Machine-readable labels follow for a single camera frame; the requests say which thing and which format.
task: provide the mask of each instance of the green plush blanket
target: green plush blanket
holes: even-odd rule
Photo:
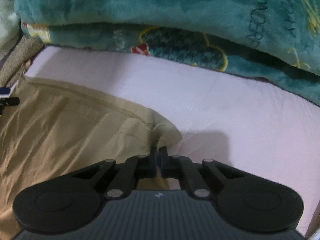
[[[264,77],[320,105],[320,0],[16,0],[43,42]]]

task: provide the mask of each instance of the ribbed surface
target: ribbed surface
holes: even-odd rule
[[[184,191],[133,191],[109,202],[89,225],[59,236],[22,232],[16,240],[302,240],[295,231],[256,235],[233,228],[212,205]]]

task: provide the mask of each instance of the tan cloth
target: tan cloth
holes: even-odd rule
[[[6,107],[0,118],[1,240],[19,231],[12,203],[24,188],[104,159],[122,163],[148,155],[150,145],[181,139],[153,110],[88,88],[20,79],[13,96],[20,105]]]
[[[23,36],[0,70],[0,87],[12,87],[30,67],[32,58],[43,48],[41,41]]]

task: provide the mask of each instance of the red patch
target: red patch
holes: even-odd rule
[[[139,46],[135,46],[131,48],[132,53],[142,54],[142,55],[150,55],[149,47],[147,44],[140,44]]]

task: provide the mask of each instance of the pink sheet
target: pink sheet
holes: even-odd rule
[[[28,76],[71,82],[150,107],[183,140],[171,154],[213,158],[303,198],[305,234],[320,200],[320,108],[267,83],[142,55],[48,47]]]

